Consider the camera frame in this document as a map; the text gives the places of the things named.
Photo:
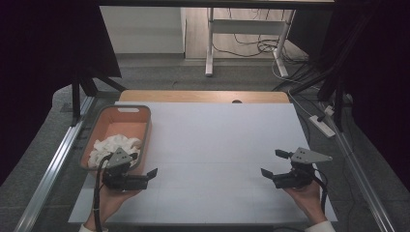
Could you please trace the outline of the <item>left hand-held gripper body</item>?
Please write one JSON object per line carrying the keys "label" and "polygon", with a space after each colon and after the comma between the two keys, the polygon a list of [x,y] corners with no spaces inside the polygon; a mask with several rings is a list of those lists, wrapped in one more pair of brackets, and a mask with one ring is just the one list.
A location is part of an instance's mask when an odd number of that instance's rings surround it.
{"label": "left hand-held gripper body", "polygon": [[129,155],[122,148],[118,148],[109,158],[103,174],[102,183],[109,189],[141,190],[146,189],[149,175],[132,175],[129,173],[133,154]]}

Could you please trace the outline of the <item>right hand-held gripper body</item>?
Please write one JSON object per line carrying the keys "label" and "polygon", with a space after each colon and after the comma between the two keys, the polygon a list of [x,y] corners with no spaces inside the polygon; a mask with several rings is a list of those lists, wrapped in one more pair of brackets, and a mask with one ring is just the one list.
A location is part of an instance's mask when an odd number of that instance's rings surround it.
{"label": "right hand-held gripper body", "polygon": [[291,153],[293,156],[290,158],[290,171],[284,174],[274,174],[272,179],[277,189],[301,189],[309,186],[312,181],[323,184],[316,177],[313,165],[318,162],[331,161],[332,157],[302,147]]}

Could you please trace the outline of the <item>white baby romper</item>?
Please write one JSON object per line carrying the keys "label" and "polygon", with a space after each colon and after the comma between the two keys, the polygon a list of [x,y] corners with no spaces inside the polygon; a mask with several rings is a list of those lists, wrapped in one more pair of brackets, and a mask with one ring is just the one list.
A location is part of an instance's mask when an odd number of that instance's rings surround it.
{"label": "white baby romper", "polygon": [[137,137],[127,138],[123,134],[109,136],[103,141],[97,139],[89,154],[87,164],[90,168],[97,168],[104,157],[116,152],[119,148],[128,155],[140,153],[142,141]]}

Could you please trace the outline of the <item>orange basket with grey rim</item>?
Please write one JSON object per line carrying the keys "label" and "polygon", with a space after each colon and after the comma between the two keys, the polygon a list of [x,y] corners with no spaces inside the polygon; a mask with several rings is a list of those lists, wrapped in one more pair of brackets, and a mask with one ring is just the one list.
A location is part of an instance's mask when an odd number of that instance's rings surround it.
{"label": "orange basket with grey rim", "polygon": [[145,163],[151,134],[151,110],[145,105],[109,105],[104,107],[95,120],[79,165],[88,171],[96,171],[87,164],[94,142],[103,141],[109,136],[123,134],[127,138],[137,137],[142,141],[138,159],[133,160],[129,172],[141,174]]}

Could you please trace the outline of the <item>person's left hand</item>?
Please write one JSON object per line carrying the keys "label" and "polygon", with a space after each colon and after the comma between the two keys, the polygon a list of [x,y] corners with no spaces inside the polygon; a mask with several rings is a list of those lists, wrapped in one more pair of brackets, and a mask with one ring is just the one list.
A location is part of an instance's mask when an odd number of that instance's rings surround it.
{"label": "person's left hand", "polygon": [[[98,209],[101,225],[104,225],[121,208],[124,202],[139,194],[139,190],[119,191],[109,189],[103,183],[100,183],[99,191],[100,204]],[[91,210],[89,217],[83,224],[86,228],[97,231],[94,210]]]}

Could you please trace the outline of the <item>person's right hand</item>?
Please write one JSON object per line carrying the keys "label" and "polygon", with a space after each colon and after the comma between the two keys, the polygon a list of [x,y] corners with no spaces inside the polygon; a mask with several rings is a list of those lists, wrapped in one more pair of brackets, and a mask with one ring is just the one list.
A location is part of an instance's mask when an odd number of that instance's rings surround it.
{"label": "person's right hand", "polygon": [[284,191],[290,195],[313,225],[327,220],[321,208],[320,187],[316,182],[303,188],[285,188]]}

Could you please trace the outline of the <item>white power strip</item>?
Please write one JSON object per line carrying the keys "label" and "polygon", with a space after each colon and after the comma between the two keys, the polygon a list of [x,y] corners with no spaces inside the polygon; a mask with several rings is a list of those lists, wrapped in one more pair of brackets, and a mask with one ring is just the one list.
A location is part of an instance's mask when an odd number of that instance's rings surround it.
{"label": "white power strip", "polygon": [[316,115],[310,116],[308,118],[317,129],[319,129],[326,137],[331,138],[336,135],[336,133],[323,121],[319,120],[319,117]]}

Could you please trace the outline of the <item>white table mat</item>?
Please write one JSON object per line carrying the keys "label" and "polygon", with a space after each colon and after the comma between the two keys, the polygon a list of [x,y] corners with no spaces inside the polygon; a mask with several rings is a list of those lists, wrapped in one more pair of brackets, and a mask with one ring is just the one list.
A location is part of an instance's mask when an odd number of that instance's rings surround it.
{"label": "white table mat", "polygon": [[111,223],[269,225],[304,222],[291,197],[263,177],[290,170],[276,150],[308,145],[290,103],[149,103],[144,171],[158,175]]}

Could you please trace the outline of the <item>black metal stand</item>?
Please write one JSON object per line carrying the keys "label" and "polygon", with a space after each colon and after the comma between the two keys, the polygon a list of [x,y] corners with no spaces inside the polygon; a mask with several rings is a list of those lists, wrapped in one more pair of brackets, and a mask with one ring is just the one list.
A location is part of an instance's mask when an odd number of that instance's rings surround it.
{"label": "black metal stand", "polygon": [[[114,88],[119,92],[126,90],[126,87],[115,82],[107,76],[98,76],[98,80]],[[99,92],[95,81],[92,78],[75,77],[72,81],[72,104],[73,104],[73,118],[72,127],[75,126],[80,119],[80,90],[83,90],[87,97],[95,97]]]}
{"label": "black metal stand", "polygon": [[[309,58],[304,64],[310,64],[310,70],[316,68],[319,75],[291,89],[290,94],[297,95],[322,82],[317,98],[325,102],[336,94],[334,122],[340,131],[345,79],[343,69],[370,19],[370,11],[347,8],[317,12],[299,10],[293,16],[290,41],[307,52]],[[295,74],[298,77],[306,76],[310,70]]]}

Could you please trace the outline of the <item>black curtain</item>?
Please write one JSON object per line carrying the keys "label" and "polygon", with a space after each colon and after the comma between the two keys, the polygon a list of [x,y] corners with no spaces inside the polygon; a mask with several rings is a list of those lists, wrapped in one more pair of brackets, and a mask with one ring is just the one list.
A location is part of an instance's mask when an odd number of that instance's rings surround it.
{"label": "black curtain", "polygon": [[76,77],[121,72],[97,0],[0,0],[0,186]]}
{"label": "black curtain", "polygon": [[333,0],[297,19],[329,71],[319,93],[353,97],[355,123],[410,190],[410,0]]}

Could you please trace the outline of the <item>aluminium floor rail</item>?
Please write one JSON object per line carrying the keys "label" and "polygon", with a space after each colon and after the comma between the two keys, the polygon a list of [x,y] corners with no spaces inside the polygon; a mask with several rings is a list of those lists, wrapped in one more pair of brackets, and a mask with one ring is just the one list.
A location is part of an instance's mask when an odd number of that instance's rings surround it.
{"label": "aluminium floor rail", "polygon": [[40,180],[38,187],[33,193],[18,224],[16,225],[14,232],[31,232],[73,146],[73,143],[79,135],[85,120],[85,116],[87,115],[95,99],[95,97],[86,97],[80,105],[80,116],[78,121],[73,126],[69,126],[42,179]]}
{"label": "aluminium floor rail", "polygon": [[341,150],[345,162],[348,164],[350,171],[356,180],[356,183],[373,215],[376,224],[379,227],[380,232],[395,232],[395,228],[389,214],[386,211],[386,208],[369,182],[366,173],[356,158],[353,146],[348,142],[345,133],[341,132],[337,128],[336,123],[330,117],[327,117],[325,121],[336,134],[335,138],[339,149]]}

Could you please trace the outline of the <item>white desk frame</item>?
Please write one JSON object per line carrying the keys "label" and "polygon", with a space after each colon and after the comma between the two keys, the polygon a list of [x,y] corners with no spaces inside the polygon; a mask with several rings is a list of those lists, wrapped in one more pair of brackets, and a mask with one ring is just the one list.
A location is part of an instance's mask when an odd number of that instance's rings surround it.
{"label": "white desk frame", "polygon": [[295,10],[288,10],[288,15],[281,21],[244,20],[244,19],[214,19],[214,9],[207,9],[208,44],[206,51],[205,75],[213,75],[213,41],[215,34],[240,35],[272,35],[278,36],[278,45],[273,50],[276,65],[281,77],[287,77],[288,71],[283,64],[282,49],[284,48]]}

